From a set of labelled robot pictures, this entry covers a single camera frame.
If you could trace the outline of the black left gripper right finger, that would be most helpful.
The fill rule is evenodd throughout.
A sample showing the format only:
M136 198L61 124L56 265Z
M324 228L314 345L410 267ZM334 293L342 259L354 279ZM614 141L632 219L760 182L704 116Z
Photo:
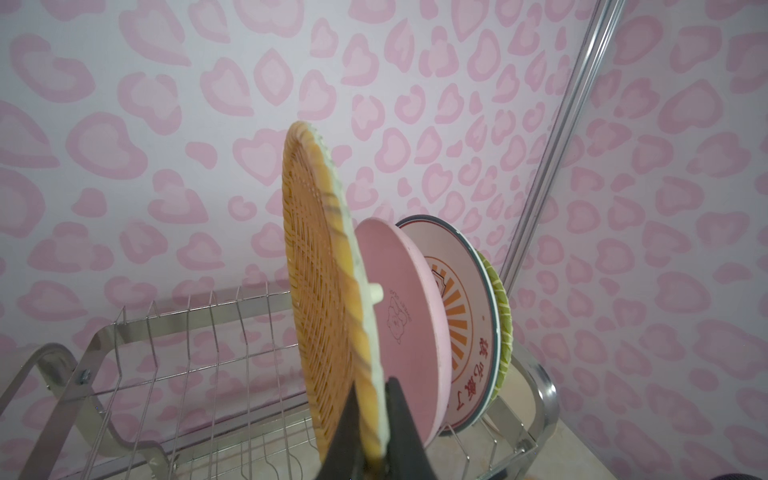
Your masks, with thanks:
M400 382L395 377L390 377L386 383L386 406L390 440L384 478L436 480Z

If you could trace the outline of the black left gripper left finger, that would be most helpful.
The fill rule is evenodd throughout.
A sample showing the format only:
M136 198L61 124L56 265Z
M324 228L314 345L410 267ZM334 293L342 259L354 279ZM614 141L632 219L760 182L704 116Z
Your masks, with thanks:
M359 406L351 388L316 480L357 480L365 476L365 457L361 442Z

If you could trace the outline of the brown woven bamboo plate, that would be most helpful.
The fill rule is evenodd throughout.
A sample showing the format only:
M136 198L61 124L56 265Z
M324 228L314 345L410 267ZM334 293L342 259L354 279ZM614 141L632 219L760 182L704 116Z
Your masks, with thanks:
M367 463L379 467L390 440L374 305L343 185L322 136L309 123L287 131L282 162L284 242L304 381L318 450L327 456L348 396Z

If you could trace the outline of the pink bear plate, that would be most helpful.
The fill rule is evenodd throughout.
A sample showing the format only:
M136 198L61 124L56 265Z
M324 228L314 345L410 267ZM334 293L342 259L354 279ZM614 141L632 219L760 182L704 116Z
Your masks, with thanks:
M423 446L443 425L452 360L442 297L428 263L397 226L379 218L355 229L367 277L383 289L375 305L381 361L403 390Z

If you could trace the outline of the green rimmed woven bamboo plate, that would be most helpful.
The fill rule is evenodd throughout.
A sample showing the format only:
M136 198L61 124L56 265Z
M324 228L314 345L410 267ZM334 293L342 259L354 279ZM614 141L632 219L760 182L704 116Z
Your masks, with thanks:
M500 360L498 362L497 379L491 395L491 400L494 400L499 395L501 388L504 385L512 360L514 341L513 320L509 298L498 273L491 265L490 261L487 260L480 251L477 251L477 253L491 282L500 322Z

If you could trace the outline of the white plate orange sunburst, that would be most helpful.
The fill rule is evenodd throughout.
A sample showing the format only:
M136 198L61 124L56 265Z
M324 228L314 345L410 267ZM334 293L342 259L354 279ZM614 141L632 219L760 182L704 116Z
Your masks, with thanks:
M501 315L493 283L479 251L448 221L417 214L397 226L424 256L440 293L451 366L440 434L459 433L480 420L501 378Z

